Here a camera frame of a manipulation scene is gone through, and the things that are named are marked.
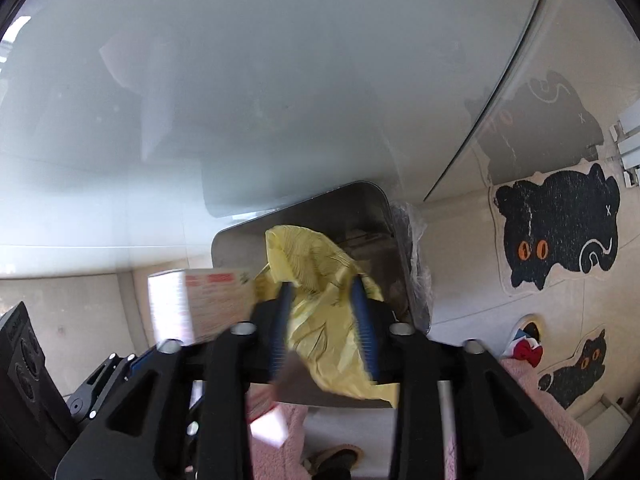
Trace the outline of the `white red printed carton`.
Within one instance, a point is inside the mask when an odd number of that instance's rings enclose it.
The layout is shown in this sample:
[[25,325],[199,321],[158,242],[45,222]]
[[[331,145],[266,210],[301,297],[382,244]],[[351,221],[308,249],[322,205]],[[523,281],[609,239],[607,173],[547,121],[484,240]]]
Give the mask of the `white red printed carton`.
[[212,340],[250,318],[253,279],[238,269],[178,269],[148,278],[149,304],[157,342],[183,344]]

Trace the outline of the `right slipper with red bow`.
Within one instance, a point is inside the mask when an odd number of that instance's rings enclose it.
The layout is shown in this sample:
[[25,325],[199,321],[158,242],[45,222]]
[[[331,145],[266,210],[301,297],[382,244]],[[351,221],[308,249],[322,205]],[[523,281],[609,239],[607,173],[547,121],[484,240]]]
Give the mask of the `right slipper with red bow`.
[[544,356],[541,335],[544,324],[536,314],[525,315],[513,327],[502,352],[503,359],[514,359],[536,368]]

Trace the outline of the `grey metal trash bin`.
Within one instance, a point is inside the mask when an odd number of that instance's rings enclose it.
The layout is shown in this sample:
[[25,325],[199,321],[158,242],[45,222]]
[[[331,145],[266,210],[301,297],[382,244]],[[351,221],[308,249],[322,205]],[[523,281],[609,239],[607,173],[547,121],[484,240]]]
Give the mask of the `grey metal trash bin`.
[[267,262],[265,232],[285,224],[332,240],[378,284],[397,318],[430,331],[431,274],[421,258],[425,226],[409,204],[392,202],[374,183],[349,183],[223,229],[210,248],[213,265],[258,272]]

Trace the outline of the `white cabinet door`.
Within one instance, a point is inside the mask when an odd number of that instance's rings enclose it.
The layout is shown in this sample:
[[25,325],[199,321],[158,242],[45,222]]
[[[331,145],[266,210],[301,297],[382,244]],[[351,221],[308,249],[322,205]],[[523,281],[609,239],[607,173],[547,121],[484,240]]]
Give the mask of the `white cabinet door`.
[[356,180],[423,200],[539,0],[1,0],[1,274],[205,254]]

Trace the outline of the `pink fleece right leg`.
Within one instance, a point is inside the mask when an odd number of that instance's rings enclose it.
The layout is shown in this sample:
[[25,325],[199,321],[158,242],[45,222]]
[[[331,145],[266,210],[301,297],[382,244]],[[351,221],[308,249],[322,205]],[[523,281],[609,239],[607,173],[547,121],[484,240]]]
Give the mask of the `pink fleece right leg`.
[[484,353],[451,370],[456,434],[439,451],[445,479],[585,477],[585,430],[537,389],[529,362]]

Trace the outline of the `pink fleece leg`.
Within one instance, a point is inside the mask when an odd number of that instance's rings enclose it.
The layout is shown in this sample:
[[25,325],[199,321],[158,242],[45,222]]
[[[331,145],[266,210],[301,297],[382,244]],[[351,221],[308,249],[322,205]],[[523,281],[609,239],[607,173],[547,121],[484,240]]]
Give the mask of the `pink fleece leg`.
[[254,479],[310,479],[302,459],[306,415],[306,406],[277,404],[250,422]]
[[585,430],[537,389],[529,362],[484,353],[451,370],[456,434],[439,451],[445,479],[585,477]]

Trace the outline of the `large black cat floor mat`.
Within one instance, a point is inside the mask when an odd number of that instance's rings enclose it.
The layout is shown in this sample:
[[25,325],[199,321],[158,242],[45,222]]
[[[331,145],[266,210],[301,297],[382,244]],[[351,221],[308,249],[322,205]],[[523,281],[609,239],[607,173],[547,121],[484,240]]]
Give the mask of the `large black cat floor mat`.
[[541,292],[554,271],[587,275],[614,266],[620,188],[598,162],[500,185],[492,206],[503,278],[514,292]]

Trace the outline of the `pink fleece left leg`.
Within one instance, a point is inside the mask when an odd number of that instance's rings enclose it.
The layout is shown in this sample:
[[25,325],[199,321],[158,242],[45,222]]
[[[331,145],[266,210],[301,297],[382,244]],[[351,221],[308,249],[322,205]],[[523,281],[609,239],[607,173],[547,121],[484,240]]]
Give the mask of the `pink fleece left leg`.
[[306,406],[277,404],[250,422],[254,479],[310,479],[302,459],[306,415]]

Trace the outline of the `small black cat floor mat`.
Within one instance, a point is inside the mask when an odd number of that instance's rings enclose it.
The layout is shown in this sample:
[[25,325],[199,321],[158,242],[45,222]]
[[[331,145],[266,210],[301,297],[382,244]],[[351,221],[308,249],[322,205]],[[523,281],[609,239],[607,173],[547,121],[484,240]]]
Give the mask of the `small black cat floor mat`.
[[606,352],[606,328],[602,326],[585,336],[568,360],[544,370],[538,378],[538,389],[568,410],[603,377]]

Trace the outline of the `yellow paper wrapper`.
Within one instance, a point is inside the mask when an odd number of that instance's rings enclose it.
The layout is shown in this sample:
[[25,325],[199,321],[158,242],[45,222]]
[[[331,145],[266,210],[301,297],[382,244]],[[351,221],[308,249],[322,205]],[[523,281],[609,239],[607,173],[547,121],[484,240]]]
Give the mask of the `yellow paper wrapper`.
[[382,300],[378,284],[322,233],[275,226],[265,232],[265,244],[267,264],[254,281],[256,299],[276,298],[284,282],[294,285],[286,346],[316,385],[327,393],[396,406],[398,385],[377,385],[366,372],[350,306],[353,278],[360,275],[367,296]]

